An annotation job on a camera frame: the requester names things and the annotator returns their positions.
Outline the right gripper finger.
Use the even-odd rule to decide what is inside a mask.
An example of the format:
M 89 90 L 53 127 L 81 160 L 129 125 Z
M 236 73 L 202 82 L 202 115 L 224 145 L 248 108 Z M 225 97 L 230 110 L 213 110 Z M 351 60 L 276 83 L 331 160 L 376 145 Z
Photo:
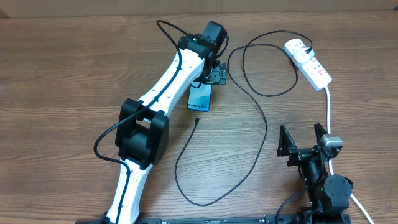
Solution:
M 320 123 L 315 123 L 313 126 L 315 129 L 317 144 L 326 145 L 326 139 L 329 136 L 329 133 L 323 128 Z
M 296 153 L 297 146 L 292 139 L 290 133 L 284 124 L 282 124 L 279 128 L 279 144 L 277 148 L 277 156 L 289 156 L 293 153 Z

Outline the Samsung Galaxy smartphone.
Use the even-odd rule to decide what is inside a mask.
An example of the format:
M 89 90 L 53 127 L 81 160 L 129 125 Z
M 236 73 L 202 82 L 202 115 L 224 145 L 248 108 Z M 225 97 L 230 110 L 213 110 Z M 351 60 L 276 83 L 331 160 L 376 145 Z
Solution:
M 204 85 L 195 88 L 190 87 L 187 108 L 194 111 L 208 112 L 210 110 L 212 85 Z

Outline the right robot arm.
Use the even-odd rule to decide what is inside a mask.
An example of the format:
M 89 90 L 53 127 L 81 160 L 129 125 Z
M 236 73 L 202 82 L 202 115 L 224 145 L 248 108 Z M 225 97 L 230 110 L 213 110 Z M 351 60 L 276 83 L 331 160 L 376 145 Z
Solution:
M 343 140 L 327 133 L 320 123 L 314 124 L 316 143 L 313 147 L 299 149 L 284 125 L 279 128 L 277 156 L 288 157 L 287 166 L 297 167 L 305 187 L 293 194 L 278 208 L 276 223 L 350 223 L 349 198 L 353 183 L 348 178 L 329 174 L 326 163 L 335 158 L 343 148 Z M 310 205 L 302 207 L 289 219 L 281 218 L 282 209 L 299 195 L 306 192 Z

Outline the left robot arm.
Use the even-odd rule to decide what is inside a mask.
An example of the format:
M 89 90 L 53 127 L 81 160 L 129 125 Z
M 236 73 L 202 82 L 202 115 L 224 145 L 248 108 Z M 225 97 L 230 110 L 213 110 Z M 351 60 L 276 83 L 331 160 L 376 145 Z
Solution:
M 110 209 L 99 223 L 135 223 L 147 176 L 161 160 L 169 143 L 169 118 L 175 105 L 190 90 L 189 107 L 207 110 L 211 89 L 226 84 L 226 67 L 218 60 L 228 44 L 228 33 L 210 21 L 200 34 L 185 32 L 178 42 L 169 68 L 159 81 L 137 101 L 122 104 L 116 131 L 119 149 L 119 180 Z

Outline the white charger plug adapter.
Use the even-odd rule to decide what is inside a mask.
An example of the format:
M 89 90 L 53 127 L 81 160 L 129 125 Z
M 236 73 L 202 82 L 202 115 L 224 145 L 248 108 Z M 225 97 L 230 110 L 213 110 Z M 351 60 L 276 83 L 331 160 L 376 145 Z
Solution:
M 314 58 L 315 52 L 311 47 L 304 47 L 293 54 L 293 57 L 297 65 L 307 63 L 309 60 Z

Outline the white power strip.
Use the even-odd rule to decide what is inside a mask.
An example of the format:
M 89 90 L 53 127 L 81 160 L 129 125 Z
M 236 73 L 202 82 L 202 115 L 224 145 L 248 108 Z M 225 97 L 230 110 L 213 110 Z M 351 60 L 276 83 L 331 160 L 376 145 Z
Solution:
M 295 66 L 302 72 L 315 91 L 320 91 L 328 86 L 332 81 L 332 77 L 315 57 L 301 66 L 296 64 L 293 54 L 304 47 L 307 46 L 302 40 L 292 39 L 284 44 L 284 51 L 292 59 Z

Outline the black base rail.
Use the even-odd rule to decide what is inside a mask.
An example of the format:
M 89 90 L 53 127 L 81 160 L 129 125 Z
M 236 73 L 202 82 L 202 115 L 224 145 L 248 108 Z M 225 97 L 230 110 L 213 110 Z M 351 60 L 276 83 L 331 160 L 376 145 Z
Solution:
M 316 223 L 316 224 L 337 224 L 337 223 L 351 223 L 349 215 L 345 215 L 345 221 L 341 217 L 328 217 L 327 219 L 321 219 L 320 215 L 313 215 L 312 222 L 306 222 L 305 220 L 299 220 L 294 215 L 279 215 L 278 221 L 275 220 L 275 215 L 265 215 L 263 217 L 246 217 L 246 218 L 185 218 L 185 219 L 169 219 L 162 220 L 160 218 L 138 218 L 134 224 L 293 224 L 293 223 Z M 75 222 L 76 224 L 99 224 L 101 220 L 91 220 L 83 222 Z

